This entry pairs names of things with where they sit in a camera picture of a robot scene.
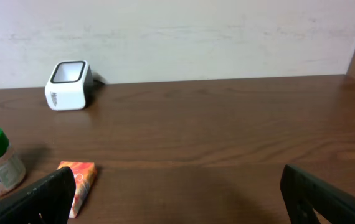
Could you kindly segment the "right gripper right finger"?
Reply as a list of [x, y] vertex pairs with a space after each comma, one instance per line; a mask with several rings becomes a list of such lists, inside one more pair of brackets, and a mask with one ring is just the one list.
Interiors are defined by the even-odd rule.
[[280, 191], [290, 221], [317, 223], [316, 213], [330, 223], [355, 223], [355, 197], [294, 165], [285, 165]]

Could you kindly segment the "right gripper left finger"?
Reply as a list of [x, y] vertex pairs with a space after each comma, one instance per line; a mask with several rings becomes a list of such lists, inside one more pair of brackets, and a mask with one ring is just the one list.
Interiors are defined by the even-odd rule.
[[0, 200], [0, 223], [66, 224], [75, 189], [71, 168], [62, 167]]

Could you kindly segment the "orange small packet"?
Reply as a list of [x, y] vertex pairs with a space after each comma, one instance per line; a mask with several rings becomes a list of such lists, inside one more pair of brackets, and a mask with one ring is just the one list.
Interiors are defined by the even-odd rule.
[[75, 179], [76, 190], [69, 217], [76, 218], [97, 176], [97, 169], [94, 162], [61, 161], [58, 169], [62, 167], [71, 168]]

